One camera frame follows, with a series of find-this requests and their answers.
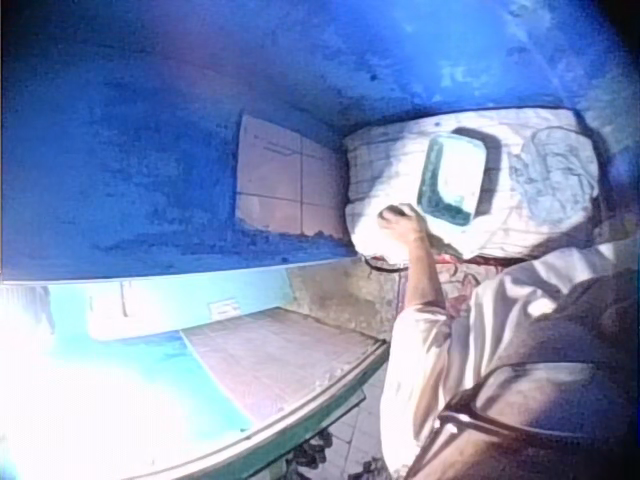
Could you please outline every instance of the white tile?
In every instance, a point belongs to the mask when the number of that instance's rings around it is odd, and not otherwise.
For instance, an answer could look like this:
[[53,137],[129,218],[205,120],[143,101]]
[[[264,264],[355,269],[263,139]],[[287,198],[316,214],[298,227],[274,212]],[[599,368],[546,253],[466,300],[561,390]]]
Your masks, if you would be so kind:
[[347,191],[347,161],[328,148],[302,139],[302,201],[343,207]]
[[317,470],[298,467],[298,471],[313,480],[340,480],[342,479],[343,466],[330,464],[320,465]]
[[322,232],[336,238],[347,238],[343,212],[338,208],[303,204],[302,232],[305,235]]
[[238,194],[236,218],[262,230],[301,233],[300,204],[289,200]]
[[238,147],[238,192],[300,200],[301,137],[245,117]]
[[300,151],[302,136],[274,123],[260,120],[251,115],[244,115],[241,128],[241,136],[272,142],[277,145],[295,148],[298,152]]
[[349,458],[347,459],[344,476],[347,477],[350,473],[361,472],[362,465],[367,460],[371,460],[371,457],[373,457],[373,454],[352,446],[349,451]]
[[367,392],[367,390],[365,390],[365,395],[367,396],[367,399],[364,402],[362,402],[362,404],[360,405],[360,408],[365,413],[379,416],[381,395],[379,393]]
[[333,434],[334,437],[337,437],[345,442],[350,442],[353,438],[353,432],[355,430],[355,424],[349,425],[346,422],[336,422],[331,427],[329,427],[329,431]]
[[339,421],[341,423],[346,423],[347,425],[356,426],[356,422],[358,421],[358,407],[351,410],[344,417],[342,417]]
[[338,159],[302,157],[302,201],[327,207],[342,207],[346,197],[346,180]]
[[351,440],[351,448],[368,452],[372,457],[381,457],[382,442],[380,440],[380,434],[378,433],[376,435],[358,430],[353,435],[353,440]]
[[367,435],[380,435],[380,415],[362,410],[356,424],[356,432],[358,431]]
[[333,445],[325,450],[325,454],[327,455],[327,462],[343,465],[349,455],[349,444],[334,437]]

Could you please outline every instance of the tiled wall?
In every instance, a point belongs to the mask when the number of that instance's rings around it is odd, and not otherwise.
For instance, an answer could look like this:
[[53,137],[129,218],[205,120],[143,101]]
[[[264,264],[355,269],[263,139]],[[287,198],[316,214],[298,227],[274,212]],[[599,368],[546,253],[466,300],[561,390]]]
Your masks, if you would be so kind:
[[272,232],[347,238],[343,160],[297,133],[245,115],[236,217]]

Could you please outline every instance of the tiled floor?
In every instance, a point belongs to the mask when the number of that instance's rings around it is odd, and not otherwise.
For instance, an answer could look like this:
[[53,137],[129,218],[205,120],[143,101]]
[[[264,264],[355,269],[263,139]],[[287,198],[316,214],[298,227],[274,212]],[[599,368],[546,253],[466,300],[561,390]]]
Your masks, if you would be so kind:
[[236,217],[254,228],[347,238],[346,160],[301,135],[245,115]]
[[281,308],[183,333],[213,378],[257,423],[323,387],[377,344]]
[[362,471],[372,457],[382,457],[380,444],[380,397],[386,364],[364,386],[367,399],[329,428],[333,446],[326,450],[327,462],[317,470],[298,468],[313,480],[341,480]]

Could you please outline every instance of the floor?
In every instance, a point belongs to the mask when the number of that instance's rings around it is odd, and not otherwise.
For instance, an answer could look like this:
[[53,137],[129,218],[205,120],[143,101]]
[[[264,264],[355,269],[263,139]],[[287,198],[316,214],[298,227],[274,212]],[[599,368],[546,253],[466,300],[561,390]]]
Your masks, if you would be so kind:
[[386,364],[364,386],[367,399],[329,428],[333,446],[326,450],[327,462],[317,470],[298,468],[313,480],[346,479],[362,471],[364,462],[382,458],[380,443],[380,397]]

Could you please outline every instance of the concrete wall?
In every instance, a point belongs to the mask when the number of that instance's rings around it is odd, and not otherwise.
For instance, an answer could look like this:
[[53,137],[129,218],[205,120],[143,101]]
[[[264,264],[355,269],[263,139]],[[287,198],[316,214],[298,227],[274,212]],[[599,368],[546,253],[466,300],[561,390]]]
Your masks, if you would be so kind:
[[636,65],[588,1],[22,3],[3,38],[7,278],[349,255],[235,224],[243,110],[335,148],[368,124],[575,108],[636,199]]

